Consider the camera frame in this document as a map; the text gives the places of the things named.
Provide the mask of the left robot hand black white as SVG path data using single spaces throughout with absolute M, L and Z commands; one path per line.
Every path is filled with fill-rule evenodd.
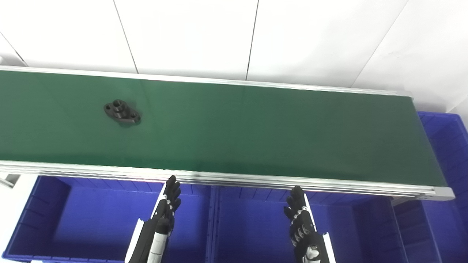
M 169 236 L 174 229 L 174 215 L 181 204 L 180 194 L 180 183 L 172 175 L 164 183 L 150 218 L 146 221 L 138 219 L 124 262 L 162 262 Z

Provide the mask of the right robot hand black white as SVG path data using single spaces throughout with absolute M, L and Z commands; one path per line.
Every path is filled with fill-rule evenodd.
M 309 199 L 300 186 L 294 186 L 283 208 L 290 221 L 289 238 L 294 247 L 296 263 L 335 263 L 329 233 L 319 233 Z

